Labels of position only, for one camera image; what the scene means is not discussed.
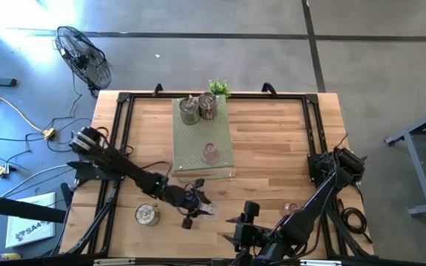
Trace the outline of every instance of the table frame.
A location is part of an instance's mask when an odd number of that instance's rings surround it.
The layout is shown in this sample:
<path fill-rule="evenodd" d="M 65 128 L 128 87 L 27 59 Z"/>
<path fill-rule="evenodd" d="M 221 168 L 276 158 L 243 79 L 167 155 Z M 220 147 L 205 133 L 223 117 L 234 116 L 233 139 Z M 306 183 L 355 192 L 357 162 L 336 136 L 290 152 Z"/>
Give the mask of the table frame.
<path fill-rule="evenodd" d="M 184 98 L 184 97 L 188 97 L 189 95 L 192 96 L 198 96 L 200 93 L 199 92 L 162 92 L 163 91 L 163 87 L 161 84 L 158 84 L 154 91 L 152 93 L 150 92 L 120 92 L 118 95 L 118 99 L 117 99 L 117 106 L 116 106 L 116 110 L 115 110 L 115 116 L 114 116 L 114 120 L 113 120 L 113 125 L 112 125 L 112 130 L 111 130 L 111 136 L 110 136 L 110 145 L 114 146 L 115 145 L 115 140 L 116 137 L 118 136 L 118 130 L 119 130 L 119 125 L 121 123 L 121 111 L 124 107 L 124 104 L 127 103 L 127 113 L 126 113 L 126 117 L 124 120 L 124 130 L 123 130 L 123 134 L 121 137 L 121 148 L 120 148 L 120 152 L 121 153 L 125 153 L 126 152 L 126 147 L 128 145 L 127 141 L 128 141 L 128 136 L 129 136 L 129 130 L 131 129 L 131 119 L 132 119 L 132 113 L 134 112 L 134 102 L 135 99 L 139 99 L 139 98 Z M 319 138 L 319 144 L 320 144 L 320 149 L 321 152 L 326 152 L 327 151 L 327 145 L 326 145 L 326 139 L 325 139 L 325 131 L 323 128 L 323 123 L 322 123 L 322 116 L 320 113 L 320 105 L 319 105 L 319 101 L 318 101 L 318 95 L 317 94 L 297 94 L 297 93 L 280 93 L 278 94 L 274 87 L 270 84 L 270 83 L 264 83 L 263 84 L 263 88 L 261 89 L 261 92 L 256 92 L 256 93 L 241 93 L 241 92 L 233 92 L 230 94 L 229 96 L 230 99 L 269 99 L 269 100 L 274 100 L 274 99 L 286 99 L 286 100 L 300 100 L 300 102 L 302 103 L 302 107 L 303 107 L 303 114 L 304 114 L 304 118 L 305 118 L 305 129 L 306 129 L 306 134 L 307 134 L 307 138 L 308 138 L 308 147 L 310 150 L 310 155 L 312 154 L 317 154 L 317 149 L 315 147 L 315 141 L 314 141 L 314 132 L 311 126 L 311 116 L 310 116 L 310 112 L 308 109 L 308 105 L 311 104 L 313 106 L 313 110 L 314 110 L 314 116 L 316 118 L 316 122 L 317 122 L 317 133 L 318 133 L 318 138 Z M 320 180 L 315 180 L 315 179 L 311 179 L 311 181 L 313 183 L 315 183 L 315 186 L 318 188 L 321 184 Z M 100 186 L 100 191 L 98 194 L 98 201 L 97 201 L 97 205 L 95 208 L 95 217 L 99 214 L 99 212 L 101 211 L 101 209 L 103 208 L 103 206 L 105 205 L 104 199 L 107 195 L 107 189 L 108 189 L 108 180 L 102 180 L 101 181 L 101 186 Z M 111 235 L 112 235 L 112 226 L 114 224 L 114 220 L 115 220 L 115 206 L 116 206 L 116 202 L 118 199 L 118 191 L 119 191 L 119 187 L 121 185 L 121 181 L 114 181 L 113 182 L 113 188 L 115 189 L 115 193 L 112 197 L 112 199 L 110 199 L 110 204 L 112 204 L 112 207 L 109 210 L 108 213 L 108 218 L 107 218 L 107 222 L 106 222 L 106 230 L 104 233 L 104 240 L 103 240 L 103 244 L 101 246 L 100 249 L 100 253 L 103 256 L 107 256 L 109 253 L 109 244 L 111 241 Z M 335 197 L 335 199 L 332 201 L 331 206 L 330 206 L 332 211 L 335 211 L 338 214 L 338 207 L 337 207 L 337 198 Z M 324 233 L 324 240 L 325 240 L 325 250 L 326 250 L 326 254 L 327 257 L 332 256 L 335 253 L 333 246 L 331 244 L 331 235 L 330 235 L 330 228 L 328 225 L 328 220 L 327 219 L 323 219 L 322 220 L 322 228 L 323 228 L 323 233 Z M 346 249 L 346 244 L 345 244 L 345 240 L 339 235 L 339 233 L 337 232 L 338 235 L 338 244 L 339 244 L 339 253 L 342 255 L 347 255 L 347 249 Z M 94 234 L 91 237 L 91 240 L 89 241 L 88 244 L 88 254 L 95 254 L 95 246 L 96 246 L 96 241 L 98 239 L 98 229 L 96 228 Z"/>

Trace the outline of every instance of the fan stand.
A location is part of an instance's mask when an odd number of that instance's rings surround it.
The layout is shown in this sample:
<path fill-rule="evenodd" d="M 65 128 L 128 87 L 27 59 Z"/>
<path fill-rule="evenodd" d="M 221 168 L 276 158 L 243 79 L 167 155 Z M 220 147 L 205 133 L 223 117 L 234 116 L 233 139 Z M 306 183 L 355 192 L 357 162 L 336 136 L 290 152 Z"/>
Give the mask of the fan stand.
<path fill-rule="evenodd" d="M 100 93 L 100 89 L 99 88 L 97 88 L 96 86 L 95 86 L 95 84 L 93 83 L 93 82 L 89 82 L 88 83 L 88 90 L 89 90 L 89 93 L 94 97 L 94 98 L 98 98 L 98 93 Z"/>

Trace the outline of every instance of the electric fan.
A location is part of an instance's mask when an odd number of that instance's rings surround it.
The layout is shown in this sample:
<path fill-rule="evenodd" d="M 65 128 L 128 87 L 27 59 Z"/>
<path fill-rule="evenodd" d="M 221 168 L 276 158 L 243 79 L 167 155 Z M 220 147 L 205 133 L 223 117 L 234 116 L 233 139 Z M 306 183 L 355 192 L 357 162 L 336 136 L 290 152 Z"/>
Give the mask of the electric fan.
<path fill-rule="evenodd" d="M 59 27 L 55 45 L 72 71 L 88 84 L 94 97 L 95 91 L 109 86 L 111 72 L 104 52 L 95 47 L 83 33 L 74 27 Z"/>

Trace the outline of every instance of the small plant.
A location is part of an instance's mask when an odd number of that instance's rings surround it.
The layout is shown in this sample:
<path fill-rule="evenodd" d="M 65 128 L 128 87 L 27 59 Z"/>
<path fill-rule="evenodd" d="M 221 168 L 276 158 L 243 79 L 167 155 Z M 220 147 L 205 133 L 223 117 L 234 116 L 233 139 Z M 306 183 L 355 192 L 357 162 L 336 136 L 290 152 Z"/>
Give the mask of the small plant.
<path fill-rule="evenodd" d="M 210 81 L 210 92 L 214 95 L 225 95 L 229 97 L 229 87 L 226 81 L 220 82 L 219 78 L 216 81 Z"/>

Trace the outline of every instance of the black floor stripe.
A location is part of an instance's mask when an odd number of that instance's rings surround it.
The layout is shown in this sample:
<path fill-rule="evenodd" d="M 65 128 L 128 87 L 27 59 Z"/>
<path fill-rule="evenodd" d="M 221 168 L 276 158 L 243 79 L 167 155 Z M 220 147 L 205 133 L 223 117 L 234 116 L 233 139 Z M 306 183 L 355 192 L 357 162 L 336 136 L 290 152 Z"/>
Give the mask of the black floor stripe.
<path fill-rule="evenodd" d="M 315 35 L 317 41 L 426 42 L 426 36 Z"/>
<path fill-rule="evenodd" d="M 307 27 L 308 43 L 310 44 L 311 61 L 314 66 L 315 79 L 317 80 L 318 92 L 326 92 L 325 82 L 323 80 L 322 67 L 320 66 L 320 57 L 318 56 L 317 41 L 315 39 L 314 25 L 311 22 L 310 7 L 308 0 L 302 0 L 303 15 Z"/>
<path fill-rule="evenodd" d="M 27 28 L 0 28 L 0 30 L 22 31 L 28 36 L 55 37 L 55 30 Z M 84 32 L 90 38 L 226 38 L 226 39 L 265 39 L 265 40 L 308 40 L 307 34 L 268 34 L 268 33 L 117 33 Z M 426 36 L 390 35 L 314 35 L 315 41 L 383 41 L 383 42 L 426 42 Z"/>
<path fill-rule="evenodd" d="M 23 31 L 28 36 L 55 37 L 55 30 L 4 28 Z M 89 38 L 207 38 L 207 39 L 256 39 L 256 40 L 306 40 L 306 34 L 263 34 L 263 33 L 116 33 L 83 32 Z"/>

